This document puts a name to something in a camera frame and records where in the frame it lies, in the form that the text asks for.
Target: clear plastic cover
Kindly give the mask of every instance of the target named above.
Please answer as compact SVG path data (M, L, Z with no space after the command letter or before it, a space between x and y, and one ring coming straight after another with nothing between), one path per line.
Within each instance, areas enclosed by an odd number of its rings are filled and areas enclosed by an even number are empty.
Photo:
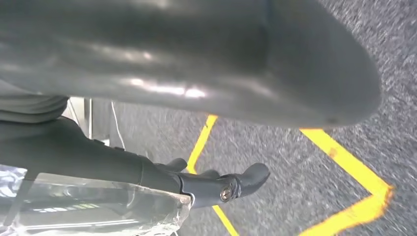
M191 198L135 184L39 174L0 165L1 236L169 236Z

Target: transparent plastic sheet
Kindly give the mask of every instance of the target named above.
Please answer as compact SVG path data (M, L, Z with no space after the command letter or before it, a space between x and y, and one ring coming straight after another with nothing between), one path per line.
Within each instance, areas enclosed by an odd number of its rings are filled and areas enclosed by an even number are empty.
M25 174L0 165L0 236L170 236L191 209L189 196L139 185Z

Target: cable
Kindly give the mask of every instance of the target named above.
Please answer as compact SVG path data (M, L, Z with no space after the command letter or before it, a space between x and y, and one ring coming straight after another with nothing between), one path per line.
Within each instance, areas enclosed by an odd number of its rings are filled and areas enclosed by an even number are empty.
M77 123L78 126L80 126L80 121L78 120L77 113L75 113L74 105L72 105L71 98L68 99L68 105L69 105L69 111L71 113L72 119Z
M119 139L121 141L121 145L122 145L123 149L126 150L126 146L124 145L123 137L121 136L121 133L120 133L119 122L117 120L116 111L115 111L115 103L113 101L112 101L112 111L113 111L113 116L115 118L116 130L117 130Z

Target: bolt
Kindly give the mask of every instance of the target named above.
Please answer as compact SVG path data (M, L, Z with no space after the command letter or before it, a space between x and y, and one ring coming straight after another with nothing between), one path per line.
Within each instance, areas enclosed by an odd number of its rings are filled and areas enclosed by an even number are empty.
M223 190L220 192L220 199L223 202L229 201L231 196L232 196L232 190L230 186L224 187Z

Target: yellow road marking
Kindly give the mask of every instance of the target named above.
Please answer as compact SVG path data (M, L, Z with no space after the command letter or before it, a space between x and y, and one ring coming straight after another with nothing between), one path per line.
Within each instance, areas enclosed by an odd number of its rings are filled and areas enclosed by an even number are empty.
M209 138L210 131L213 128L214 123L217 120L217 116L209 115L206 120L206 125L203 127L203 130L200 133L200 136L194 146L194 149L191 152L190 158L188 159L188 172L192 174L196 174L195 171L195 164L200 156L200 153L203 151L204 146L206 145L207 139ZM223 210L219 206L213 206L214 212L216 212L217 216L220 218L223 225L226 227L227 231L230 233L231 236L239 236L236 229L233 227L230 220L227 218Z
M204 149L210 131L217 120L217 116L210 115L188 159L187 170L196 174L195 164ZM342 169L350 174L372 195L351 207L331 216L304 232L301 236L331 236L347 228L371 222L384 214L392 196L392 187L379 178L372 170L350 154L338 142L321 129L301 129L306 137L323 150ZM219 206L213 206L223 225L231 236L239 236L230 220Z
M300 131L372 194L300 235L330 236L381 217L392 196L392 187L323 130L301 129Z
M190 158L188 159L188 166L187 170L190 172L190 170L193 170L195 167L195 164L197 162L198 157L200 156L200 153L204 149L204 145L206 145L207 139L209 138L211 128L213 128L214 123L217 120L217 116L209 115L206 120L206 124L201 130L200 136L198 137L198 140L196 144L194 145L194 149L192 150L190 154Z
M369 196L353 206L331 216L324 222L304 231L300 236L330 236L359 224L369 223L384 214L387 205Z

